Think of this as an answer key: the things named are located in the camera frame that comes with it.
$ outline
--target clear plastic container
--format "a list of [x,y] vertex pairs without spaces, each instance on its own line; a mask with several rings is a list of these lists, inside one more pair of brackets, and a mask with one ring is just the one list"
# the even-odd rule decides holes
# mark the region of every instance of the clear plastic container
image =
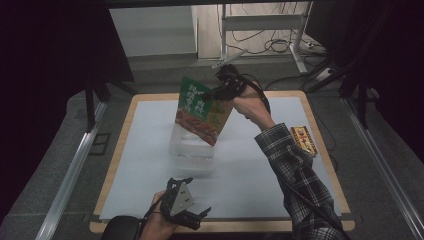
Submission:
[[174,124],[169,155],[175,167],[191,175],[208,174],[214,169],[214,148],[178,124]]

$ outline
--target small box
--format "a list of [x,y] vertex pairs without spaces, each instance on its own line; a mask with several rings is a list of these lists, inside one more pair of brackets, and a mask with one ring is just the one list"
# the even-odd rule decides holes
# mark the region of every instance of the small box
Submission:
[[294,141],[297,145],[299,145],[299,147],[309,152],[314,157],[317,155],[317,149],[315,148],[314,142],[312,141],[311,135],[309,134],[306,126],[292,127],[291,133]]

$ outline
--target white board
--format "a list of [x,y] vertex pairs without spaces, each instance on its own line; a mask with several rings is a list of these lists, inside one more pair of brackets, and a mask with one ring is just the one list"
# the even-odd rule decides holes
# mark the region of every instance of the white board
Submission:
[[[284,122],[289,128],[307,126],[315,139],[299,98],[269,101],[276,123]],[[168,154],[177,104],[176,100],[138,102],[101,220],[117,215],[142,218],[154,193],[164,190],[170,177],[189,177],[174,167]],[[232,111],[214,147],[214,171],[191,176],[194,180],[188,188],[196,204],[189,211],[200,213],[212,207],[207,218],[289,217],[275,174],[254,140],[259,133],[250,120]],[[335,212],[341,216],[320,153],[313,169],[335,199]]]

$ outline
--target shirt sleeve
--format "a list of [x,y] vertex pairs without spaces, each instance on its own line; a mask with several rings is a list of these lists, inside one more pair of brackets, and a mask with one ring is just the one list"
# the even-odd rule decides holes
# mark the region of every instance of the shirt sleeve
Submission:
[[300,193],[321,212],[341,226],[334,212],[333,198],[312,170],[313,157],[294,141],[284,123],[263,131],[255,137],[284,193],[284,207],[293,222],[295,239],[343,239],[309,205],[292,193]]

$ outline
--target hand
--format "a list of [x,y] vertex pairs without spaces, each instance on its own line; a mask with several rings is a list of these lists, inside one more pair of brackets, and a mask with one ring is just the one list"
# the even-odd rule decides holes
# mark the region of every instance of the hand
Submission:
[[[152,205],[155,203],[165,191],[155,193],[152,200]],[[141,233],[140,240],[166,240],[174,233],[177,224],[168,222],[160,212],[160,203],[156,206],[153,213],[147,219]]]
[[252,87],[247,86],[240,97],[236,97],[230,102],[238,113],[249,118],[261,131],[275,126],[271,115],[265,108],[265,104]]

